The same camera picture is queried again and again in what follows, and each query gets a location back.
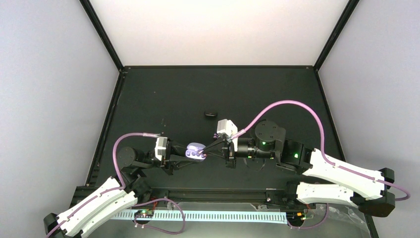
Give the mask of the lilac earbud charging case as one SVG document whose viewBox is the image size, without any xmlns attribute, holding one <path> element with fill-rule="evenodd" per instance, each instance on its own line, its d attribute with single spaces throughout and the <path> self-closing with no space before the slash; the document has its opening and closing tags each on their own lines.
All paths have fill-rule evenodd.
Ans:
<svg viewBox="0 0 420 238">
<path fill-rule="evenodd" d="M 192 159 L 201 159 L 202 161 L 206 158 L 205 154 L 198 155 L 197 152 L 205 148 L 205 145 L 201 143 L 192 142 L 186 146 L 187 150 L 185 156 Z"/>
</svg>

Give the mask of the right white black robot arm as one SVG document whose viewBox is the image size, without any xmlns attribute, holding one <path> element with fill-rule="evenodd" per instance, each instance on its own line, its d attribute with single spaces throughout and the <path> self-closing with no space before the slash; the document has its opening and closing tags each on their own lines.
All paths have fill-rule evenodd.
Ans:
<svg viewBox="0 0 420 238">
<path fill-rule="evenodd" d="M 387 217 L 396 197 L 389 191 L 394 172 L 384 168 L 366 170 L 323 155 L 319 149 L 286 139 L 286 131 L 275 122 L 260 120 L 252 126 L 249 138 L 234 138 L 235 126 L 227 119 L 217 125 L 218 138 L 197 151 L 200 158 L 218 151 L 229 168 L 238 159 L 274 159 L 282 171 L 325 180 L 324 184 L 289 181 L 282 193 L 290 208 L 298 204 L 329 203 L 356 207 L 373 217 Z"/>
</svg>

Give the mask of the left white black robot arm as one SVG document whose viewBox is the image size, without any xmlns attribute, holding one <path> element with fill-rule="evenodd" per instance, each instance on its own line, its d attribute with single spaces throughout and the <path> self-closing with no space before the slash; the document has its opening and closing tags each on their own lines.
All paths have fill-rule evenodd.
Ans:
<svg viewBox="0 0 420 238">
<path fill-rule="evenodd" d="M 182 146 L 166 137 L 158 137 L 155 148 L 147 153 L 131 147 L 120 150 L 114 147 L 116 175 L 68 210 L 48 214 L 44 218 L 46 236 L 87 238 L 99 226 L 130 208 L 140 209 L 133 219 L 135 225 L 139 218 L 152 218 L 159 203 L 176 203 L 167 197 L 154 197 L 143 171 L 160 168 L 172 175 L 181 166 L 202 162 L 206 158 L 203 148 L 197 143 Z"/>
</svg>

